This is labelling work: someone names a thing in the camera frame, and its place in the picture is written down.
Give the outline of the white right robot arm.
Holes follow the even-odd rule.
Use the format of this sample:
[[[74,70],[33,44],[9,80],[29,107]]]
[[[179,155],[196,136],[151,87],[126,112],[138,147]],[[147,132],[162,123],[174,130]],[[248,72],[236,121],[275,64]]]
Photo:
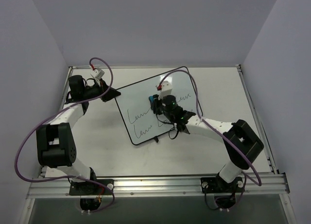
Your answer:
[[[233,186],[234,179],[249,169],[263,151],[264,145],[257,134],[244,120],[223,122],[200,117],[177,104],[173,95],[160,98],[149,97],[151,110],[156,116],[163,115],[178,133],[200,135],[223,141],[229,156],[227,162],[217,174],[216,187],[227,191]]]

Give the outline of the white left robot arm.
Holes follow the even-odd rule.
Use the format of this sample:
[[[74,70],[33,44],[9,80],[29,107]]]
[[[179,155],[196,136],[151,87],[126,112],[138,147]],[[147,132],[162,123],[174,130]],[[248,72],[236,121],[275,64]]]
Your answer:
[[[94,194],[98,182],[93,169],[77,158],[72,128],[86,114],[89,99],[100,96],[103,102],[107,102],[121,95],[116,89],[110,88],[103,79],[91,80],[94,84],[89,86],[81,75],[71,76],[70,91],[67,93],[63,112],[36,130],[39,164],[72,175],[73,182],[81,183],[80,188],[86,194]]]

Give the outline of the black framed whiteboard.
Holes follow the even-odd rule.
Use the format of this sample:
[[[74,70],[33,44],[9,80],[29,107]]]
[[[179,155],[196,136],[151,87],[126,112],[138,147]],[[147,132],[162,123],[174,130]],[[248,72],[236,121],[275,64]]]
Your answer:
[[[173,86],[172,95],[176,97],[177,104],[187,111],[196,112],[195,88],[189,77],[190,71],[187,67],[179,69],[180,72],[172,69],[169,76],[167,72],[149,75],[118,89],[121,95],[116,98],[116,103],[132,144],[142,144],[172,128],[164,124],[168,121],[164,115],[153,113],[149,101],[150,96],[159,94],[156,87],[163,78]]]

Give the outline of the blue bone-shaped eraser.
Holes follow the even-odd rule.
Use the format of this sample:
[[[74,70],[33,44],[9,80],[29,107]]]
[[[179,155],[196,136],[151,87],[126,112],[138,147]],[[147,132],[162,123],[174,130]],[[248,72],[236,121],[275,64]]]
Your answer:
[[[157,94],[152,95],[152,96],[149,96],[148,100],[149,100],[149,102],[150,102],[150,105],[155,104],[156,101],[157,101],[157,99],[158,99],[158,95],[157,95]]]

